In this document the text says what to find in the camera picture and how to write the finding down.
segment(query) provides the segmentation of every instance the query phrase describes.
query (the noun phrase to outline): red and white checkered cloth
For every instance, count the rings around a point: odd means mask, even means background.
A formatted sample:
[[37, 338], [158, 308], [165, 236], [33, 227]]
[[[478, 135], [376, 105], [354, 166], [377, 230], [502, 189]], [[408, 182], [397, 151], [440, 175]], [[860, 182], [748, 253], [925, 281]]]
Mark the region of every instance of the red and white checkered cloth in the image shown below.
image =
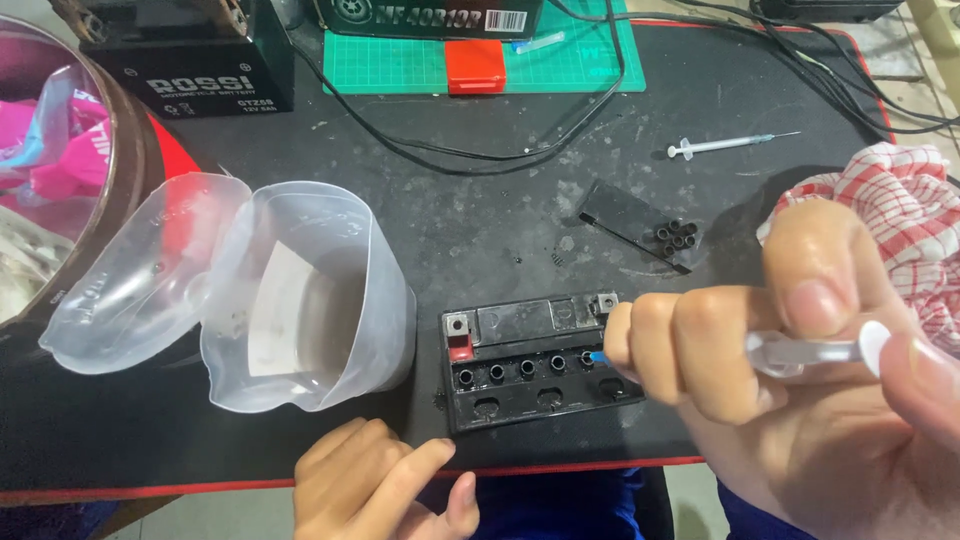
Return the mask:
[[842, 173], [808, 178], [781, 195], [756, 238], [762, 244], [778, 212], [809, 199], [850, 207], [926, 335], [960, 352], [960, 198], [948, 186], [947, 165], [931, 145], [865, 148]]

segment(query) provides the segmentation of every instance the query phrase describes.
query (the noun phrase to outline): black desk mat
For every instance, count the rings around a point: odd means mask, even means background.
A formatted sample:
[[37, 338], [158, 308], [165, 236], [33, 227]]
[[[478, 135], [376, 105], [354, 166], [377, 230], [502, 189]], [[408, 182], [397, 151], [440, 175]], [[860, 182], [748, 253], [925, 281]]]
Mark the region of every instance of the black desk mat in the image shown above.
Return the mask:
[[[370, 204], [419, 300], [411, 377], [393, 391], [318, 413], [285, 405], [243, 415], [208, 402], [195, 331], [159, 357], [111, 375], [75, 375], [49, 359], [26, 367], [0, 360], [0, 489], [289, 479], [314, 441], [360, 415], [384, 418], [417, 445], [447, 436], [439, 395], [440, 311], [597, 288], [629, 299], [645, 291], [761, 283], [754, 232], [779, 194], [810, 174], [842, 167], [876, 135], [838, 115], [766, 42], [705, 28], [634, 29], [647, 91], [616, 94], [560, 155], [511, 174], [446, 176], [389, 153], [321, 92], [301, 62], [295, 112], [176, 123], [189, 142], [254, 188], [316, 180], [342, 185]], [[849, 73], [836, 55], [820, 58]], [[394, 134], [506, 153], [555, 135], [588, 96], [350, 99]], [[879, 117], [876, 103], [863, 99]], [[803, 134], [692, 161], [663, 156], [683, 136], [697, 142], [794, 131]], [[709, 254], [679, 277], [585, 226], [576, 208], [597, 178], [707, 224]], [[481, 430], [457, 443], [453, 469], [697, 454], [680, 420], [652, 401]]]

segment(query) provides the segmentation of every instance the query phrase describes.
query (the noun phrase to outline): green cutting mat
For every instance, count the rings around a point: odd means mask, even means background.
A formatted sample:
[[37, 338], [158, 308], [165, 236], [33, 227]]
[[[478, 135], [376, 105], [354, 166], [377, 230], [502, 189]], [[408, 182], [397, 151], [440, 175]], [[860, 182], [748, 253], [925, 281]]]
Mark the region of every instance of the green cutting mat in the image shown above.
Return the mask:
[[[602, 15], [604, 0], [567, 1], [575, 12]], [[625, 12], [623, 0], [613, 0]], [[641, 92], [647, 84], [636, 53], [630, 21], [616, 23], [627, 72], [620, 90]], [[563, 30], [565, 40], [518, 55], [503, 44], [507, 67], [505, 92], [596, 92], [610, 87], [619, 74], [606, 22], [590, 23], [565, 15], [545, 2], [536, 37]], [[425, 39], [324, 35], [324, 74], [345, 94], [446, 93], [444, 43]]]

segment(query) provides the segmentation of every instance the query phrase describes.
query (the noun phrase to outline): red box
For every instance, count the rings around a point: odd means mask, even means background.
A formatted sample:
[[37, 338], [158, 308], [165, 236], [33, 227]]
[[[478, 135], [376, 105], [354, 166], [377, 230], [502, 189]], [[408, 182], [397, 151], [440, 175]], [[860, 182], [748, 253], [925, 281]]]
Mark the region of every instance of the red box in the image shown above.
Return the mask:
[[446, 41], [446, 85], [451, 94], [496, 94], [507, 84], [503, 45], [496, 39]]

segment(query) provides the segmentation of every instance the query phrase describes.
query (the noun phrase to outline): barcode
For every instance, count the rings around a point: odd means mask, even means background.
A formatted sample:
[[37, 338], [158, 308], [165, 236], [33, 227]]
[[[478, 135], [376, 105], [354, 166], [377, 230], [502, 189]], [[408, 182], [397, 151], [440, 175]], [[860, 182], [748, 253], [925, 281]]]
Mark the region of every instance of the barcode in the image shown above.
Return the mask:
[[523, 32], [526, 24], [527, 12], [487, 10], [487, 32]]

